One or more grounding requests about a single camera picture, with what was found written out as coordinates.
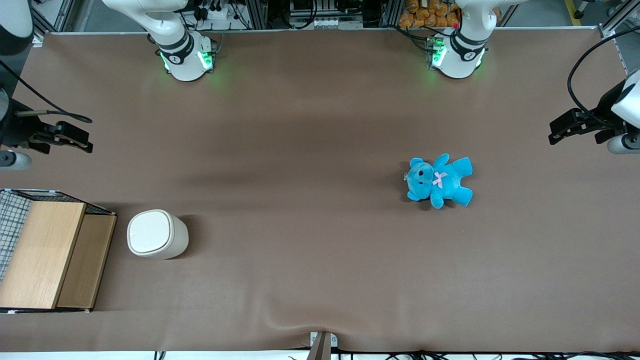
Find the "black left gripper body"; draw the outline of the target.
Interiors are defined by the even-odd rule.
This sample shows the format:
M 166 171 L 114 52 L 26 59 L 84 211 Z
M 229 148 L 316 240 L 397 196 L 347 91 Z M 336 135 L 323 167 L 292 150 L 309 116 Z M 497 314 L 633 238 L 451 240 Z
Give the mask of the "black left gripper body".
M 597 144 L 608 142 L 611 146 L 627 145 L 627 125 L 621 116 L 612 110 L 624 89 L 625 82 L 622 80 L 599 99 L 597 106 L 591 110 L 592 114 L 599 119 L 589 120 L 587 126 L 596 126 L 594 139 Z

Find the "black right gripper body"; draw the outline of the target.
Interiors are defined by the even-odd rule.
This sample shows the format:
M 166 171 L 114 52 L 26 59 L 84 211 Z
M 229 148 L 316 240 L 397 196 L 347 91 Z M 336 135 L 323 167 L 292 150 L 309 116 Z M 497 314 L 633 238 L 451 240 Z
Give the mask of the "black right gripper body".
M 48 111 L 35 111 L 23 103 L 11 99 L 1 99 L 1 145 L 8 148 L 24 148 L 48 155 L 51 146 L 34 141 L 34 137 L 45 132 L 48 125 L 39 116 Z

